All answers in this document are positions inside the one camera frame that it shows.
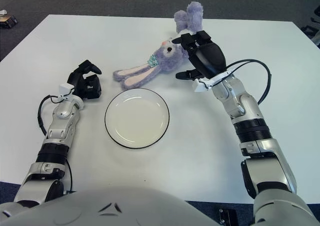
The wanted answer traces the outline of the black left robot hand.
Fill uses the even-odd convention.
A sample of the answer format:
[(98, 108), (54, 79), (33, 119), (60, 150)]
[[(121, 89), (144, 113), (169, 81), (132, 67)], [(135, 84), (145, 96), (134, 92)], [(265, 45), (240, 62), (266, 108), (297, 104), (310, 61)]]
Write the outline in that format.
[(81, 99), (98, 99), (101, 95), (101, 84), (98, 75), (101, 70), (89, 60), (82, 62), (68, 77), (67, 83), (73, 85), (73, 95)]

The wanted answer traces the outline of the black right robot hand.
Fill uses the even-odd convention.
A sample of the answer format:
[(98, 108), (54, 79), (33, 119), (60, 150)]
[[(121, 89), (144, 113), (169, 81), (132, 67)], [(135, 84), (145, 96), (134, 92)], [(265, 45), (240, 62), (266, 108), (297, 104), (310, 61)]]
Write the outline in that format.
[(181, 45), (194, 66), (193, 70), (177, 73), (176, 79), (211, 79), (227, 70), (226, 59), (221, 48), (211, 41), (211, 37), (204, 30), (193, 35), (190, 33), (182, 34), (173, 39), (172, 43)]

